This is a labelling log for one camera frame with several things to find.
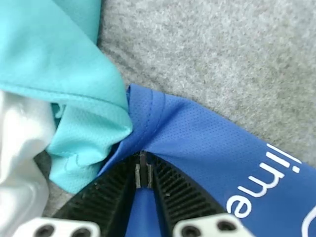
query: stitching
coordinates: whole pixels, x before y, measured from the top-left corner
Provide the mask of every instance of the stitching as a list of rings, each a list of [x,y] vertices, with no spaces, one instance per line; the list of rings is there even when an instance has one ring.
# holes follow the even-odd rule
[[[160,114],[158,123],[157,123],[157,125],[156,125],[156,128],[154,129],[154,131],[153,131],[153,133],[152,133],[153,135],[157,132],[158,127],[160,126],[161,119],[162,119],[162,114],[163,114],[164,108],[165,108],[165,101],[166,101],[166,96],[165,96],[165,94],[163,94],[163,108],[162,108],[162,110],[161,110],[161,114]]]
[[[54,91],[54,90],[47,90],[47,89],[41,89],[41,88],[36,88],[36,87],[31,87],[31,86],[25,86],[25,85],[19,85],[16,83],[11,83],[11,82],[7,82],[7,81],[0,81],[0,84],[6,84],[9,86],[16,86],[16,87],[21,87],[23,89],[30,89],[30,90],[38,90],[41,92],[46,92],[46,93],[50,93],[50,94],[56,94],[56,95],[67,95],[67,96],[73,96],[73,97],[78,97],[80,99],[86,99],[87,101],[89,100],[95,100],[98,102],[103,102],[103,103],[110,103],[113,104],[113,102],[107,101],[107,100],[103,100],[103,99],[99,99],[93,96],[87,96],[87,95],[80,95],[80,94],[76,94],[76,93],[66,93],[66,92],[58,92],[58,91]],[[115,104],[116,106],[122,108],[123,110],[125,110],[127,112],[127,110],[125,108],[123,108],[120,105]]]
[[[152,115],[152,109],[153,109],[153,91],[151,90],[151,103],[150,103],[149,114],[148,114],[148,117],[147,117],[146,127],[145,127],[144,131],[142,132],[142,134],[140,135],[140,139],[138,140],[138,142],[135,145],[136,149],[137,149],[137,146],[140,144],[140,142],[144,139],[144,134],[147,131],[149,120],[150,120],[150,116]]]

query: cyan fabric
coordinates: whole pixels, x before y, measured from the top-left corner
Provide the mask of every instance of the cyan fabric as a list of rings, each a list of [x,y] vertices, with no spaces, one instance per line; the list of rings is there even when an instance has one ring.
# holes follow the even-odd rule
[[[0,89],[52,103],[50,179],[76,193],[132,131],[124,84],[96,47],[100,0],[1,0]]]
[[[314,168],[191,100],[135,84],[127,95],[134,131],[100,174],[148,151],[197,181],[255,236],[316,236]],[[127,237],[160,235],[149,192],[135,197]]]

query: gray felt surface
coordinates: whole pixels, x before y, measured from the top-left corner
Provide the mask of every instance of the gray felt surface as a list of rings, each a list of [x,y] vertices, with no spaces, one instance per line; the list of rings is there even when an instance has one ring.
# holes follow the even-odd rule
[[[191,98],[316,166],[314,0],[107,0],[102,17],[126,85]],[[50,188],[45,215],[70,197]]]

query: fabric fold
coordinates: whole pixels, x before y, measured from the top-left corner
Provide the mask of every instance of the fabric fold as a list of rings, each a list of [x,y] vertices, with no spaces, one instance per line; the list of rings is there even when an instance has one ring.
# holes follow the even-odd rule
[[[134,131],[100,174],[148,151],[193,178],[255,236],[316,235],[314,168],[191,100],[135,84],[128,94]],[[134,210],[144,208],[134,201]],[[139,215],[132,212],[130,222],[155,224]],[[155,228],[134,229],[128,236],[155,236]]]
[[[64,107],[47,151],[50,179],[71,193],[132,131],[121,76],[95,45],[100,4],[0,1],[0,88]]]

